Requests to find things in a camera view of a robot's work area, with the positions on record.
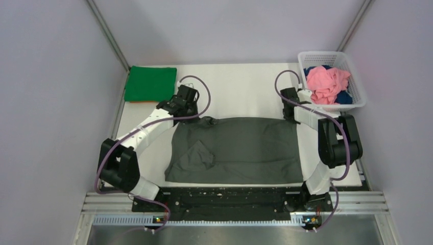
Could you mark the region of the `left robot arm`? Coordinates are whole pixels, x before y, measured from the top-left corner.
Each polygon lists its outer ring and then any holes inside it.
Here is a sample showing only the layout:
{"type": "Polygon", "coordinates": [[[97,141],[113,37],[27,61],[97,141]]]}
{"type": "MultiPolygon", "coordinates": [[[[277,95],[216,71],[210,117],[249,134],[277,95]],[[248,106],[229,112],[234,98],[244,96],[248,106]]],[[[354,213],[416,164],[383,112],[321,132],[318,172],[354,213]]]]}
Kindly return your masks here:
{"type": "Polygon", "coordinates": [[[164,198],[159,186],[142,176],[138,158],[162,133],[180,121],[199,117],[199,92],[181,85],[169,100],[156,105],[150,115],[129,133],[120,138],[106,139],[100,150],[97,177],[110,184],[115,191],[144,199],[152,211],[162,208],[164,198]]]}

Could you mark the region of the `dark grey t-shirt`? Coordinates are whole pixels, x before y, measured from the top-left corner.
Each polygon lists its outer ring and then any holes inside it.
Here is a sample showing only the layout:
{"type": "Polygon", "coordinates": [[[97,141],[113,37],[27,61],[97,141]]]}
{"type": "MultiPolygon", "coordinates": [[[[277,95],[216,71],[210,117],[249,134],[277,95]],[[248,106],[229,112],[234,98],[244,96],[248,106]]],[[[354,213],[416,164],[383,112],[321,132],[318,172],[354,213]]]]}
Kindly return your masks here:
{"type": "Polygon", "coordinates": [[[301,183],[297,126],[281,119],[208,116],[178,124],[165,179],[194,184],[301,183]]]}

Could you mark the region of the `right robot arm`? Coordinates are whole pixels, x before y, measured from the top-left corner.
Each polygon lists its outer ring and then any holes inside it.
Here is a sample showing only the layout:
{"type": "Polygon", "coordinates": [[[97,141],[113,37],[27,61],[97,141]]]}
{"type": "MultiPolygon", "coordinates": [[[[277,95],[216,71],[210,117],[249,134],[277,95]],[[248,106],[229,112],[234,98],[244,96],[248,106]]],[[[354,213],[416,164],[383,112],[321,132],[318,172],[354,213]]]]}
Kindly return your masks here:
{"type": "Polygon", "coordinates": [[[333,116],[316,110],[311,104],[300,102],[295,88],[277,91],[283,102],[285,120],[304,124],[318,134],[319,163],[301,186],[297,204],[305,210],[314,210],[326,201],[335,177],[331,169],[345,166],[343,175],[348,175],[350,165],[363,154],[356,121],[351,115],[333,116]]]}

